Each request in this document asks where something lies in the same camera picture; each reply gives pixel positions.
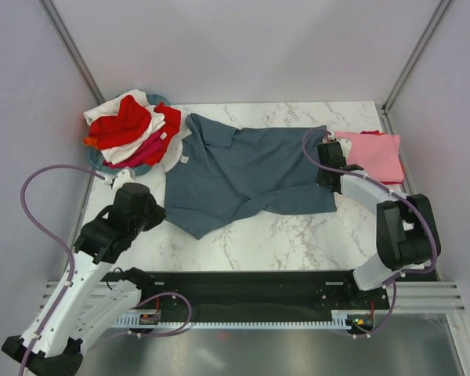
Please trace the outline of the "grey-blue t shirt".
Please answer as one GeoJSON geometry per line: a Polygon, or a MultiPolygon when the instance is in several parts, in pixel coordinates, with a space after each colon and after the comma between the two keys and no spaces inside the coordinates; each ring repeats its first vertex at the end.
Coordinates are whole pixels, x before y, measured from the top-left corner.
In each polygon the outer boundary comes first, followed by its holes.
{"type": "Polygon", "coordinates": [[[199,114],[165,175],[166,219],[190,236],[266,211],[278,215],[335,212],[334,194],[316,184],[317,144],[326,128],[234,128],[199,114]]]}

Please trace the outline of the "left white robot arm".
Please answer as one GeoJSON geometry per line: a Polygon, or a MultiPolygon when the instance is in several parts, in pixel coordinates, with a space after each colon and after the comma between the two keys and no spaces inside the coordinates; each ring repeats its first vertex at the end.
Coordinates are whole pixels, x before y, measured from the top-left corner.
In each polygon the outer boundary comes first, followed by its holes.
{"type": "Polygon", "coordinates": [[[98,283],[142,232],[165,219],[150,189],[125,183],[114,202],[82,228],[69,266],[35,322],[8,337],[2,351],[35,375],[74,375],[96,339],[120,316],[156,299],[153,277],[133,267],[120,274],[114,290],[89,311],[83,308],[98,283]]]}

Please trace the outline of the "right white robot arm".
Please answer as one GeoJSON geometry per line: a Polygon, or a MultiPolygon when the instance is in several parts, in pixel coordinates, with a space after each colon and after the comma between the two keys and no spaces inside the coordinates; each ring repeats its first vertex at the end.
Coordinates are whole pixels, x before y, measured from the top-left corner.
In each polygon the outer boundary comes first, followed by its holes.
{"type": "Polygon", "coordinates": [[[317,151],[316,183],[362,204],[376,219],[376,253],[353,270],[354,282],[343,288],[345,303],[361,308],[371,290],[407,273],[433,271],[441,243],[429,198],[396,192],[359,165],[347,164],[338,141],[320,143],[317,151]]]}

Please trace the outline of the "folded pink t shirt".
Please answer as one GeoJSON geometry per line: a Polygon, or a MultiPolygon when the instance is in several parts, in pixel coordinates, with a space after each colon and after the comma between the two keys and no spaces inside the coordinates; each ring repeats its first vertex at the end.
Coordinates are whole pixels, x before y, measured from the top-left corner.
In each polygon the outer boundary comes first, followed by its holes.
{"type": "Polygon", "coordinates": [[[400,160],[400,136],[385,133],[379,136],[363,135],[355,132],[336,132],[335,135],[352,142],[351,152],[346,158],[348,165],[359,165],[376,180],[380,174],[404,173],[400,160]]]}

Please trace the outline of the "magenta t shirt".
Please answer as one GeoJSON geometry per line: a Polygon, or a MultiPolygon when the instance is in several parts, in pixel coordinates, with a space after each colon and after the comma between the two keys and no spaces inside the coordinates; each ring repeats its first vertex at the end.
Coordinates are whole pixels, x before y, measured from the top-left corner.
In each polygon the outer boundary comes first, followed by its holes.
{"type": "Polygon", "coordinates": [[[141,165],[145,159],[157,152],[161,152],[165,149],[165,139],[167,137],[166,132],[155,132],[151,135],[144,143],[142,143],[136,151],[126,157],[123,161],[118,163],[104,161],[104,166],[109,166],[110,168],[134,168],[141,165]]]}

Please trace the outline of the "white t shirt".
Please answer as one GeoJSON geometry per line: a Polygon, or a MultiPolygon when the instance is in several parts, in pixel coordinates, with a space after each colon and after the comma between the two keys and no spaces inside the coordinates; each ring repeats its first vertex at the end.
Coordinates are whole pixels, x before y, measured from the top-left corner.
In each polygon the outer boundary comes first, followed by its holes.
{"type": "Polygon", "coordinates": [[[89,126],[84,144],[101,152],[107,162],[120,162],[165,125],[165,115],[155,111],[138,89],[130,90],[83,113],[89,126]]]}

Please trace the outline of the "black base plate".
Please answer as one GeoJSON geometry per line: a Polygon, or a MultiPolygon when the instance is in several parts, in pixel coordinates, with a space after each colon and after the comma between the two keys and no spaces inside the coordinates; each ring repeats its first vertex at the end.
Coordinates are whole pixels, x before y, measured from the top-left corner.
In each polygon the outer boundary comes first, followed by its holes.
{"type": "Polygon", "coordinates": [[[160,298],[161,321],[198,323],[297,323],[326,321],[335,310],[362,313],[389,307],[382,288],[361,291],[350,271],[151,272],[145,296],[160,298]]]}

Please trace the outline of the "aluminium rail profile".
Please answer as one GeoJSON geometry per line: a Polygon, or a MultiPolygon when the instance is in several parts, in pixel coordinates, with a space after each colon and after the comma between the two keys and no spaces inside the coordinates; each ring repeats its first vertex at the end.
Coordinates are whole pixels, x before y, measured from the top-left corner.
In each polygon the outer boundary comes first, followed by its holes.
{"type": "MultiPolygon", "coordinates": [[[[55,288],[54,282],[48,282],[40,308],[49,300],[55,288]]],[[[90,295],[85,307],[93,306],[95,302],[110,292],[107,285],[98,283],[90,295]]],[[[454,313],[464,312],[465,305],[460,292],[453,282],[397,282],[396,300],[393,313],[454,313]]]]}

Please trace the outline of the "right aluminium frame post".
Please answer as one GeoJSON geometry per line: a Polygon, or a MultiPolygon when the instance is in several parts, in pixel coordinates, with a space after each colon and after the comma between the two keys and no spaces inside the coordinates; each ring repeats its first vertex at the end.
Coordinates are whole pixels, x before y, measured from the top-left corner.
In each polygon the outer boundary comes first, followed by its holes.
{"type": "Polygon", "coordinates": [[[418,61],[422,57],[434,34],[437,32],[439,25],[443,21],[443,18],[453,4],[454,0],[438,1],[435,9],[432,11],[432,14],[428,19],[427,24],[425,25],[425,28],[421,32],[418,41],[416,42],[406,63],[404,64],[402,71],[391,88],[385,102],[381,105],[383,114],[387,114],[395,104],[408,78],[411,76],[412,72],[418,64],[418,61]]]}

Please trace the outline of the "aluminium frame post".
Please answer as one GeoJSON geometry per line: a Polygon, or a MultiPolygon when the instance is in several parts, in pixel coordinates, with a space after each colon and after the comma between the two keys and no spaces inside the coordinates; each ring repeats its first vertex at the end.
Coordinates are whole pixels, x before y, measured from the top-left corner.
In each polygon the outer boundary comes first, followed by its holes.
{"type": "Polygon", "coordinates": [[[62,42],[63,47],[73,61],[78,73],[81,75],[81,78],[84,81],[87,89],[90,91],[93,99],[97,104],[101,104],[104,101],[103,94],[96,84],[96,80],[92,76],[87,63],[80,53],[79,48],[71,36],[71,33],[69,32],[66,24],[64,23],[60,11],[57,9],[54,1],[39,0],[38,3],[45,12],[49,22],[52,24],[58,38],[62,42]]]}
{"type": "Polygon", "coordinates": [[[454,0],[438,1],[435,9],[432,11],[432,14],[428,19],[427,24],[425,25],[425,28],[421,32],[418,41],[416,42],[406,63],[404,64],[402,71],[391,88],[385,102],[381,105],[383,114],[387,114],[395,104],[408,78],[411,76],[412,72],[418,64],[418,61],[422,57],[434,34],[437,32],[439,25],[443,21],[443,18],[453,4],[454,0]]]}

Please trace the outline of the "left aluminium frame post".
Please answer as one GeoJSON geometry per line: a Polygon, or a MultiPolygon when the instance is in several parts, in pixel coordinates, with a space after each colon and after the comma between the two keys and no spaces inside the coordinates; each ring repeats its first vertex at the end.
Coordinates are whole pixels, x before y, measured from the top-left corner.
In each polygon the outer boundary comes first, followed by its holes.
{"type": "Polygon", "coordinates": [[[71,33],[69,32],[66,24],[64,23],[60,11],[57,9],[54,1],[39,0],[38,3],[45,12],[49,22],[52,24],[58,38],[62,42],[63,47],[73,61],[78,73],[81,75],[81,78],[84,81],[87,89],[90,91],[93,99],[97,104],[101,104],[104,101],[103,94],[96,84],[96,80],[92,76],[87,63],[80,53],[79,48],[71,36],[71,33]]]}

